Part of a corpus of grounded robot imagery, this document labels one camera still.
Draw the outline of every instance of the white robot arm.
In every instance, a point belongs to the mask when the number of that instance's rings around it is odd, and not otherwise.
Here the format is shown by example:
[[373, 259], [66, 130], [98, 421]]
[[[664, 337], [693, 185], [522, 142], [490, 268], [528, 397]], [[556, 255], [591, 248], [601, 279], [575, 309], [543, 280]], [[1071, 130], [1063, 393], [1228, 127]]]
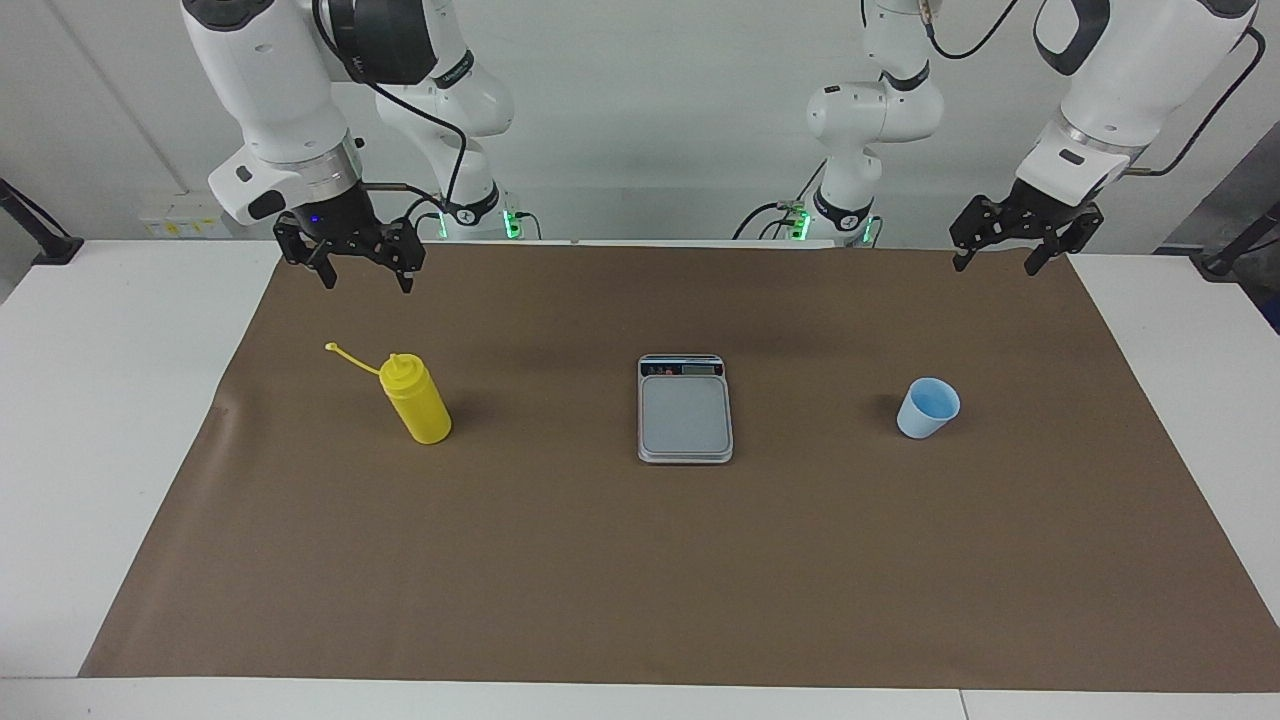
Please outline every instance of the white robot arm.
[[424, 123], [403, 105], [378, 96], [383, 122], [404, 133], [426, 156], [442, 191], [452, 188], [445, 229], [451, 238], [507, 237], [507, 192], [494, 181], [484, 147], [474, 138], [493, 137], [511, 128], [511, 91], [481, 67], [462, 38], [453, 0], [424, 0], [426, 27], [435, 47], [430, 82], [388, 87], [392, 95], [440, 118], [467, 136], [458, 164], [460, 138], [440, 126]]
[[[353, 79], [380, 92], [411, 104], [433, 100], [425, 114], [448, 115], [463, 133], [497, 135], [511, 124], [511, 97], [475, 65], [452, 3], [182, 0], [182, 6], [196, 54], [244, 135], [244, 146], [209, 178], [218, 201], [243, 224], [280, 213], [274, 232], [284, 259], [316, 270], [326, 287], [337, 282], [329, 255], [360, 255], [394, 270], [408, 292], [425, 251], [408, 218], [383, 224], [374, 214], [324, 54], [332, 49]], [[332, 47], [317, 44], [321, 36]], [[435, 88], [419, 91], [428, 78]], [[454, 181], [461, 138], [397, 109], [402, 115], [383, 115], [429, 150], [436, 177], [447, 179], [444, 197], [433, 199], [444, 214], [465, 227], [479, 227], [490, 211], [500, 217], [502, 196], [483, 151], [468, 143]], [[430, 124], [429, 133], [410, 128], [408, 117]], [[495, 201], [485, 205], [486, 197]]]
[[919, 0], [868, 0], [868, 5], [865, 49], [881, 67], [879, 79], [831, 85], [809, 101], [809, 128], [831, 152], [822, 183], [808, 201], [810, 237], [858, 237], [881, 178], [881, 160], [868, 146], [923, 140], [942, 122], [943, 100], [929, 79], [932, 50]]
[[1036, 44], [1071, 88], [1009, 197], [977, 196], [951, 225], [956, 269], [1010, 238], [1041, 241], [1029, 274], [1083, 250], [1103, 220], [1093, 200], [1249, 32], [1256, 13], [1257, 0], [1044, 0]]

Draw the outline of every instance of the light blue cup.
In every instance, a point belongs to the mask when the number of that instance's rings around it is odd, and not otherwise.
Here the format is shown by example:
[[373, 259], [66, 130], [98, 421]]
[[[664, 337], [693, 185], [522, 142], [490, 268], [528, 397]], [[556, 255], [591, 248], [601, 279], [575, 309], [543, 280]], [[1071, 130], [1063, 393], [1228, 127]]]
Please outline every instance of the light blue cup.
[[937, 378], [911, 383], [897, 411], [897, 429], [909, 438], [924, 439], [960, 414], [960, 395]]

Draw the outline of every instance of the power outlet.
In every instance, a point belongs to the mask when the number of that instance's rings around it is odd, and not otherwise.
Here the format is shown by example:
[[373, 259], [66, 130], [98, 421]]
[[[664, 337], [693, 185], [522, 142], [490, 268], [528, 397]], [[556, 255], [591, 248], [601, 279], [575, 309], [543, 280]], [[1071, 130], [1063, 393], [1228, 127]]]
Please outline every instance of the power outlet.
[[143, 210], [138, 217], [147, 233], [155, 238], [229, 240], [223, 209], [204, 202], [160, 202]]

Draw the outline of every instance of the table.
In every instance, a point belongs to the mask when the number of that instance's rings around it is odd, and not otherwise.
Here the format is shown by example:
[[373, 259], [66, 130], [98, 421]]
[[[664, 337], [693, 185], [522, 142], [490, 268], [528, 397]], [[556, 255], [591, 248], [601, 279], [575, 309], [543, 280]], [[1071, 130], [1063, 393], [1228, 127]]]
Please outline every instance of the table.
[[[274, 243], [91, 242], [0, 305], [0, 719], [1276, 717], [1280, 694], [74, 678], [276, 260]], [[1272, 616], [1280, 338], [1178, 258], [1071, 259]]]

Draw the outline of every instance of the cable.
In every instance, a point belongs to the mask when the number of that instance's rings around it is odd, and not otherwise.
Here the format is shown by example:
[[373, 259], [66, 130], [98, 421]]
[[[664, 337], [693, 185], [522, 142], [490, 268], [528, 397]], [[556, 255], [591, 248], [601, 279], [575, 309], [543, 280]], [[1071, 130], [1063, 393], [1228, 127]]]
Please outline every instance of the cable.
[[751, 214], [748, 215], [745, 220], [742, 220], [742, 224], [737, 225], [737, 232], [733, 233], [733, 240], [742, 240], [742, 231], [746, 229], [746, 225], [751, 224], [751, 220], [760, 217], [762, 213], [768, 213], [769, 210], [782, 210], [782, 209], [783, 208], [781, 202], [769, 202], [768, 205], [760, 205], [755, 210], [751, 210]]
[[[818, 179], [818, 176], [822, 174], [822, 170], [826, 167], [827, 167], [827, 161], [826, 160], [823, 160], [822, 163], [818, 163], [818, 169], [814, 170], [812, 176], [809, 176], [809, 182], [804, 183], [804, 188], [801, 188], [800, 192], [796, 195], [796, 199], [795, 199], [796, 202], [800, 202], [801, 200], [804, 200], [804, 195], [806, 192], [809, 192], [809, 188], [813, 187], [814, 181]], [[782, 219], [783, 220], [790, 220], [791, 219], [791, 210], [787, 210], [787, 214], [783, 215]], [[774, 228], [774, 231], [773, 231], [773, 240], [778, 238], [778, 233], [780, 232], [782, 232], [782, 227], [781, 225], [777, 227], [777, 228]]]
[[777, 240], [777, 238], [778, 238], [778, 232], [780, 232], [780, 231], [781, 231], [781, 229], [782, 229], [782, 228], [783, 228], [783, 227], [785, 227], [786, 224], [787, 224], [787, 218], [782, 218], [781, 220], [773, 220], [772, 223], [769, 223], [769, 224], [764, 225], [764, 229], [763, 229], [763, 231], [760, 231], [760, 236], [759, 236], [759, 237], [756, 237], [755, 240], [764, 240], [764, 233], [769, 232], [769, 228], [777, 228], [777, 229], [774, 229], [774, 231], [773, 231], [773, 240]]
[[428, 218], [431, 218], [433, 220], [439, 220], [440, 219], [440, 214], [439, 213], [424, 213], [416, 220], [413, 220], [413, 234], [419, 236], [419, 238], [421, 238], [421, 234], [417, 232], [417, 228], [422, 224], [422, 220], [425, 220]]
[[964, 53], [947, 53], [946, 50], [942, 49], [941, 45], [938, 45], [938, 38], [934, 37], [933, 35], [933, 13], [929, 12], [927, 1], [920, 3], [922, 5], [920, 9], [924, 10], [923, 13], [920, 13], [920, 18], [924, 20], [924, 33], [929, 36], [929, 42], [933, 44], [933, 49], [938, 51], [938, 55], [942, 55], [947, 60], [964, 60], [965, 58], [972, 58], [973, 55], [975, 55], [978, 50], [982, 50], [983, 45], [986, 45], [987, 41], [996, 35], [996, 31], [1000, 29], [1000, 26], [1005, 24], [1005, 19], [1007, 19], [1009, 14], [1014, 12], [1014, 8], [1018, 6], [1018, 3], [1019, 0], [1010, 0], [1009, 6], [1005, 8], [1005, 12], [1001, 13], [998, 18], [996, 18], [996, 24], [991, 26], [991, 29], [987, 31], [987, 35], [982, 36], [982, 40], [978, 41], [978, 45], [974, 45], [973, 47], [965, 50]]
[[348, 58], [347, 55], [344, 55], [342, 50], [338, 49], [338, 45], [333, 41], [333, 38], [329, 37], [329, 31], [324, 28], [324, 20], [320, 17], [320, 0], [311, 0], [311, 19], [315, 22], [316, 32], [320, 33], [320, 40], [324, 41], [325, 46], [329, 49], [330, 53], [334, 54], [335, 58], [342, 60], [343, 65], [347, 67], [348, 73], [351, 73], [352, 79], [355, 79], [361, 85], [369, 86], [370, 90], [381, 95], [383, 97], [394, 102], [396, 105], [399, 105], [404, 110], [408, 110], [410, 113], [413, 113], [415, 115], [428, 122], [431, 122], [436, 126], [440, 126], [442, 128], [458, 136], [458, 158], [453, 161], [453, 173], [449, 176], [449, 187], [444, 192], [444, 205], [452, 208], [453, 188], [458, 184], [458, 173], [462, 172], [462, 159], [466, 158], [467, 154], [467, 133], [463, 132], [462, 128], [460, 128], [458, 126], [448, 120], [436, 118], [435, 115], [425, 110], [415, 108], [413, 105], [401, 100], [399, 97], [396, 97], [376, 82], [366, 79], [364, 61], [360, 58]]
[[532, 218], [534, 219], [534, 227], [538, 228], [538, 240], [543, 238], [543, 223], [541, 223], [541, 220], [538, 219], [538, 215], [535, 215], [532, 213], [516, 213], [516, 217], [517, 218]]
[[18, 200], [22, 201], [23, 205], [26, 205], [33, 213], [36, 213], [37, 215], [40, 215], [41, 218], [44, 218], [49, 224], [51, 224], [55, 228], [58, 228], [58, 232], [63, 233], [63, 237], [69, 238], [72, 236], [72, 233], [67, 232], [67, 228], [64, 228], [61, 223], [59, 223], [58, 220], [55, 220], [52, 215], [50, 215], [49, 213], [46, 213], [45, 209], [40, 206], [38, 202], [36, 202], [35, 200], [27, 197], [26, 195], [23, 195], [23, 192], [20, 190], [18, 190], [17, 187], [9, 184], [8, 182], [5, 182], [4, 184], [9, 188], [9, 192], [12, 192], [14, 197], [17, 197]]
[[1187, 154], [1190, 152], [1192, 147], [1196, 146], [1196, 141], [1199, 140], [1199, 136], [1202, 132], [1204, 132], [1204, 128], [1207, 128], [1208, 124], [1213, 122], [1213, 115], [1217, 115], [1217, 111], [1222, 109], [1222, 105], [1226, 105], [1226, 101], [1231, 99], [1231, 95], [1234, 95], [1235, 91], [1239, 90], [1242, 85], [1244, 85], [1244, 81], [1249, 79], [1249, 74], [1252, 74], [1253, 70], [1258, 67], [1258, 64], [1262, 63], [1262, 56], [1267, 54], [1267, 40], [1262, 37], [1262, 33], [1258, 32], [1257, 28], [1251, 27], [1244, 31], [1244, 35], [1252, 37], [1253, 41], [1258, 45], [1257, 53], [1254, 53], [1253, 55], [1253, 60], [1251, 60], [1248, 67], [1244, 68], [1244, 72], [1240, 73], [1240, 77], [1235, 78], [1235, 82], [1233, 82], [1231, 86], [1226, 88], [1226, 92], [1224, 92], [1222, 96], [1217, 99], [1217, 102], [1213, 104], [1213, 108], [1208, 111], [1207, 115], [1204, 115], [1204, 119], [1201, 120], [1199, 127], [1196, 128], [1196, 132], [1192, 133], [1190, 140], [1187, 141], [1187, 145], [1183, 146], [1183, 150], [1178, 154], [1176, 158], [1174, 158], [1174, 161], [1170, 163], [1167, 167], [1165, 167], [1162, 170], [1152, 170], [1151, 168], [1129, 168], [1128, 170], [1125, 170], [1126, 176], [1134, 176], [1140, 178], [1158, 178], [1167, 176], [1174, 170], [1174, 168], [1181, 164], [1183, 158], [1185, 158]]

